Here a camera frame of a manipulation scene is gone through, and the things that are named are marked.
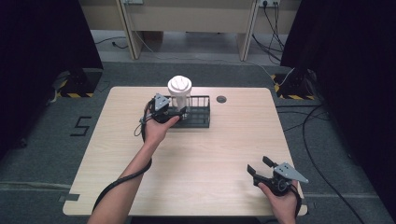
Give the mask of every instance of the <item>white cup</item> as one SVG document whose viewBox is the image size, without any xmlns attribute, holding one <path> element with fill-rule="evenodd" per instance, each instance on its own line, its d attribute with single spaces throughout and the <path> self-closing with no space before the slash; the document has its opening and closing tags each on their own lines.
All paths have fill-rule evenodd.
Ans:
<svg viewBox="0 0 396 224">
<path fill-rule="evenodd" d="M 168 82 L 168 90 L 173 96 L 172 99 L 176 98 L 176 101 L 172 101 L 173 106 L 180 111 L 184 107 L 191 106 L 191 81 L 187 77 L 175 76 Z"/>
</svg>

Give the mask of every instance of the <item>human arm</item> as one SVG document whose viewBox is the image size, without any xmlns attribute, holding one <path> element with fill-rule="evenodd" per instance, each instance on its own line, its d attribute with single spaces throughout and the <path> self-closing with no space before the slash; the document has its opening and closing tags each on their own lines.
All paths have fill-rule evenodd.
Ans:
<svg viewBox="0 0 396 224">
<path fill-rule="evenodd" d="M 293 186 L 297 188 L 297 181 L 293 180 Z M 278 197 L 263 183 L 259 183 L 259 188 L 267 196 L 274 216 L 280 224 L 295 224 L 295 211 L 297 199 L 294 193 L 289 191 L 286 195 Z"/>
<path fill-rule="evenodd" d="M 146 139 L 143 146 L 120 175 L 120 178 L 135 174 L 149 163 L 158 145 L 165 138 L 167 130 L 178 121 L 178 117 L 164 124 L 150 119 L 146 123 Z M 134 197 L 143 175 L 117 185 L 109 191 L 93 210 L 88 223 L 123 223 L 128 217 Z"/>
</svg>

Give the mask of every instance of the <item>white cup lid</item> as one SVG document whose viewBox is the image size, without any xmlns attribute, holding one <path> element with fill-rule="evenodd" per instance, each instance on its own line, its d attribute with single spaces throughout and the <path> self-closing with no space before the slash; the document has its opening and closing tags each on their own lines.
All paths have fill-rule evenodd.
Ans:
<svg viewBox="0 0 396 224">
<path fill-rule="evenodd" d="M 168 90 L 175 96 L 187 95 L 191 92 L 191 81 L 187 77 L 175 76 L 169 80 Z"/>
</svg>

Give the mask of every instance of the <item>wall socket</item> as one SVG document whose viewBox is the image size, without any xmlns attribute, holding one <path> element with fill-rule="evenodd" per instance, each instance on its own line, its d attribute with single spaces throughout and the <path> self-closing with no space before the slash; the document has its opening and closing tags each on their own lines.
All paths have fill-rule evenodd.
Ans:
<svg viewBox="0 0 396 224">
<path fill-rule="evenodd" d="M 279 6 L 280 0 L 260 0 L 259 7 L 263 7 L 264 1 L 267 1 L 267 7 L 275 7 L 275 3 Z"/>
</svg>

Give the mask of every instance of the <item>gray carpet floor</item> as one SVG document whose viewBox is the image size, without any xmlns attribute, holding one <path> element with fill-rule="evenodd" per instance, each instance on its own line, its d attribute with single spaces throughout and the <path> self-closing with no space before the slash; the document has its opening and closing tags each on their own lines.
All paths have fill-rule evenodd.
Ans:
<svg viewBox="0 0 396 224">
<path fill-rule="evenodd" d="M 104 63 L 104 73 L 92 98 L 58 98 L 47 106 L 27 137 L 27 147 L 15 148 L 0 161 L 0 223 L 85 223 L 87 217 L 63 214 L 63 197 L 73 183 L 85 148 L 114 86 L 166 86 L 175 76 L 188 77 L 193 86 L 263 87 L 271 90 L 296 169 L 310 183 L 302 185 L 308 214 L 298 223 L 359 223 L 352 211 L 318 174 L 319 170 L 350 203 L 365 223 L 394 223 L 363 170 L 347 150 L 323 106 L 303 126 L 320 100 L 285 100 L 276 97 L 271 78 L 256 65 L 194 63 Z M 288 68 L 266 67 L 270 74 Z M 90 126 L 85 136 L 75 125 Z M 157 218 L 134 217 L 133 223 L 259 223 L 270 217 Z"/>
</svg>

